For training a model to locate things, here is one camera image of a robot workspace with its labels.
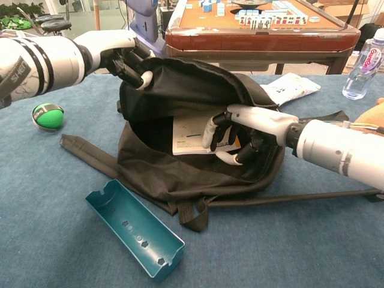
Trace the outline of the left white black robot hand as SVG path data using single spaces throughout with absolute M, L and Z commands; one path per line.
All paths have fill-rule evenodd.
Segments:
M 143 90 L 152 81 L 153 73 L 140 64 L 155 54 L 131 30 L 88 31 L 76 37 L 74 43 L 83 56 L 85 76 L 105 68 L 137 90 Z

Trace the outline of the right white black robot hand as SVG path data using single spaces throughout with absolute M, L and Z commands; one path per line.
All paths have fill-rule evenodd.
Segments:
M 213 116 L 207 121 L 202 138 L 202 147 L 215 152 L 216 156 L 226 164 L 241 166 L 249 160 L 254 153 L 260 150 L 263 140 L 252 138 L 251 142 L 241 148 L 237 154 L 230 154 L 223 151 L 217 152 L 215 151 L 217 141 L 214 140 L 214 134 L 219 127 L 239 124 L 243 127 L 271 135 L 274 139 L 273 144 L 286 147 L 286 136 L 289 128 L 298 122 L 299 118 L 297 116 L 276 110 L 231 104 L 227 106 L 223 113 Z

